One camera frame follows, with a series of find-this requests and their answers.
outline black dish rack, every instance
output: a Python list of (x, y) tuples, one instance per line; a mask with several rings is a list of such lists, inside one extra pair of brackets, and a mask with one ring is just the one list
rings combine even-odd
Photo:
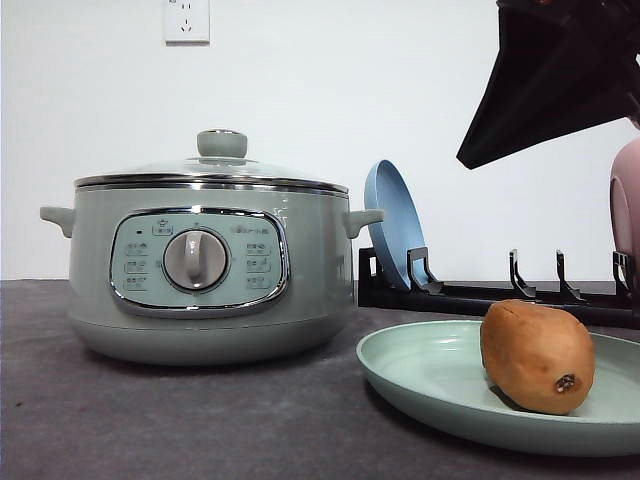
[[(371, 263), (375, 259), (375, 272)], [(556, 251), (559, 288), (542, 290), (528, 285), (518, 272), (518, 251), (509, 252), (511, 287), (452, 285), (439, 281), (429, 268), (427, 247), (407, 252), (411, 290), (394, 288), (384, 279), (382, 265), (373, 248), (359, 251), (358, 305), (420, 312), (457, 313), (483, 316), (497, 301), (519, 298), (541, 305), (561, 308), (585, 325), (640, 329), (640, 292), (636, 291), (635, 264), (630, 255), (613, 252), (615, 293), (584, 293), (565, 279), (564, 254)], [(420, 283), (414, 274), (414, 262), (423, 262), (427, 282)]]

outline light green plate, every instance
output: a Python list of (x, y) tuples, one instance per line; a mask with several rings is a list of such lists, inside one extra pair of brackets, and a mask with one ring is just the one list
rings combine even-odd
[(487, 379), (480, 323), (386, 328), (358, 343), (358, 359), (392, 405), (453, 435), (547, 455), (640, 453), (640, 344), (592, 334), (596, 375), (587, 399), (569, 415), (547, 415), (518, 409)]

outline electrical socket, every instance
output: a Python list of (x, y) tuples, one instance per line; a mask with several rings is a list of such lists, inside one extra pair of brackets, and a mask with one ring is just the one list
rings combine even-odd
[(209, 0), (164, 0), (167, 45), (209, 43)]

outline chrome trim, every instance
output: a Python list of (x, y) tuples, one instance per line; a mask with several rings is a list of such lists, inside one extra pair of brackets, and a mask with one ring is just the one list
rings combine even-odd
[[(280, 265), (282, 267), (282, 273), (280, 275), (280, 281), (267, 295), (251, 302), (245, 302), (240, 304), (231, 305), (218, 305), (218, 306), (185, 306), (185, 307), (169, 307), (159, 305), (149, 305), (141, 302), (136, 302), (126, 298), (113, 281), (113, 254), (116, 246), (116, 238), (118, 237), (118, 231), (122, 224), (132, 217), (139, 217), (145, 215), (163, 214), (163, 213), (211, 213), (217, 215), (249, 215), (252, 217), (261, 217), (269, 221), (276, 229), (278, 234), (278, 244), (280, 250)], [(255, 313), (261, 311), (275, 301), (282, 293), (285, 292), (289, 285), (291, 278), (291, 269), (289, 263), (289, 250), (285, 238), (284, 227), (277, 219), (277, 217), (267, 212), (260, 212), (257, 210), (245, 210), (238, 208), (217, 208), (217, 207), (202, 207), (201, 205), (193, 205), (191, 207), (169, 207), (169, 208), (149, 208), (134, 210), (130, 215), (123, 218), (116, 227), (115, 234), (113, 236), (113, 243), (111, 245), (111, 256), (109, 259), (109, 285), (111, 285), (112, 294), (118, 301), (118, 304), (128, 313), (133, 315), (140, 315), (146, 317), (159, 317), (159, 318), (177, 318), (177, 319), (202, 319), (202, 318), (223, 318), (235, 315), (246, 315), (249, 313)]]
[(200, 133), (230, 133), (232, 135), (243, 135), (235, 130), (229, 130), (228, 128), (212, 128), (211, 130), (203, 130)]
[(222, 175), (222, 174), (180, 174), (180, 173), (123, 173), (115, 175), (96, 175), (79, 178), (73, 185), (76, 188), (112, 185), (112, 184), (153, 184), (153, 183), (201, 183), (201, 184), (248, 184), (267, 185), (273, 187), (297, 187), (330, 192), (349, 193), (347, 187), (333, 183), (294, 178), (261, 177), (256, 175)]
[(76, 187), (76, 192), (93, 192), (97, 190), (129, 190), (146, 188), (184, 188), (189, 190), (247, 190), (265, 192), (293, 192), (308, 193), (312, 195), (329, 195), (339, 198), (349, 198), (346, 192), (333, 190), (323, 190), (315, 188), (302, 188), (294, 186), (280, 185), (255, 185), (244, 183), (197, 183), (197, 182), (133, 182), (133, 183), (112, 183), (102, 185), (87, 185)]

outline sage green cooker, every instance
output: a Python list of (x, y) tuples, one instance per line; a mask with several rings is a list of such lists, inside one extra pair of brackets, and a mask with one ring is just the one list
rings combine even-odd
[(75, 182), (40, 216), (71, 238), (71, 325), (112, 357), (247, 362), (327, 341), (354, 305), (352, 249), (380, 210), (345, 187), (244, 158), (247, 137), (198, 135), (200, 157)]

